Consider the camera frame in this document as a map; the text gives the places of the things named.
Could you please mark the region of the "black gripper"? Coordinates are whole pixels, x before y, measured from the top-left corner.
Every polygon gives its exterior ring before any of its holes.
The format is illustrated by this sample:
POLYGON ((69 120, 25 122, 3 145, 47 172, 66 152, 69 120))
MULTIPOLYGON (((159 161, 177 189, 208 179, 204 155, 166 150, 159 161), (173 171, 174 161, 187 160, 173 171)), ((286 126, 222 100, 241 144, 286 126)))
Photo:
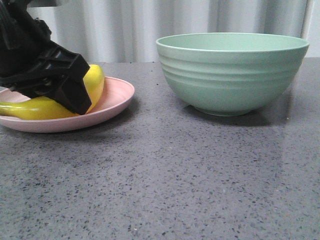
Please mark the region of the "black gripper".
POLYGON ((79 53, 51 40, 51 30, 27 11, 29 0, 0 2, 0 85, 31 99, 48 97, 83 115, 92 105, 79 53))

